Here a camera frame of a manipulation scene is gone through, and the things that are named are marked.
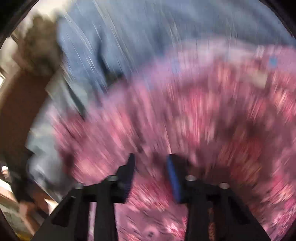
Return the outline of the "maroon floral cloth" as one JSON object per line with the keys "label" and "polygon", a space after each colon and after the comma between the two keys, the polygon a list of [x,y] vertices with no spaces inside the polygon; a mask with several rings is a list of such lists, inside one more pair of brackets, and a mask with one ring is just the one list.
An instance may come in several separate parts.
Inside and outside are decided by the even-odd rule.
{"label": "maroon floral cloth", "polygon": [[272,240],[295,220],[295,48],[184,45],[131,82],[118,82],[86,114],[55,125],[59,154],[77,181],[137,169],[115,207],[120,240],[183,240],[187,209],[175,204],[165,158],[229,172],[236,193]]}

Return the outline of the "brown bed headboard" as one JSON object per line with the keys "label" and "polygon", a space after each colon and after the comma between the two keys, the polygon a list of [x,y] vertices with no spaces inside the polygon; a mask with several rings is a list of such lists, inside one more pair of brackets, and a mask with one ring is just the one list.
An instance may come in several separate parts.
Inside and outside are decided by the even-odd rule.
{"label": "brown bed headboard", "polygon": [[9,171],[7,182],[26,175],[30,151],[26,141],[30,128],[48,97],[46,86],[51,76],[37,76],[17,70],[1,87],[1,166]]}

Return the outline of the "blue plaid quilt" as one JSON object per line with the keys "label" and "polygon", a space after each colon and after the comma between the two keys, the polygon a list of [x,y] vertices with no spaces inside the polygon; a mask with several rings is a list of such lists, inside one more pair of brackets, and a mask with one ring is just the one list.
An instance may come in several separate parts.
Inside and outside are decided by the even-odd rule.
{"label": "blue plaid quilt", "polygon": [[67,75],[99,91],[108,74],[128,76],[168,47],[207,36],[295,44],[260,1],[76,1],[58,23]]}

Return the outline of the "brown camouflage frilled cloth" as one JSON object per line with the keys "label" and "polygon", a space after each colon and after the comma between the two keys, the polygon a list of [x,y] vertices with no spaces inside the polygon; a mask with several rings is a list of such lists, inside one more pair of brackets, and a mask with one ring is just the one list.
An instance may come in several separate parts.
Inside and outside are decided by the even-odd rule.
{"label": "brown camouflage frilled cloth", "polygon": [[37,76],[52,76],[60,68],[63,52],[57,42],[57,22],[35,15],[21,39],[15,61]]}

